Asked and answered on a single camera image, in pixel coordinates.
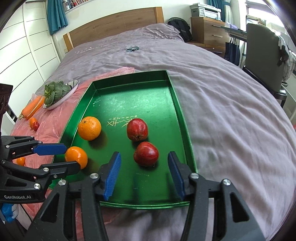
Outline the blue white gloved left hand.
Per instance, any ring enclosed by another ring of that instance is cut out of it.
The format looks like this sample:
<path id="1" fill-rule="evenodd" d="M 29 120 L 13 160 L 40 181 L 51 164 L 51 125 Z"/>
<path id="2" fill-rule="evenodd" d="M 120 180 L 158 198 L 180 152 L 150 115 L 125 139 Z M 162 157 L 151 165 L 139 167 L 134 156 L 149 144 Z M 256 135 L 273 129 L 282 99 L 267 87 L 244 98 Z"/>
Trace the blue white gloved left hand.
<path id="1" fill-rule="evenodd" d="M 13 222 L 19 214 L 19 206 L 17 204 L 1 203 L 1 221 L 3 223 Z"/>

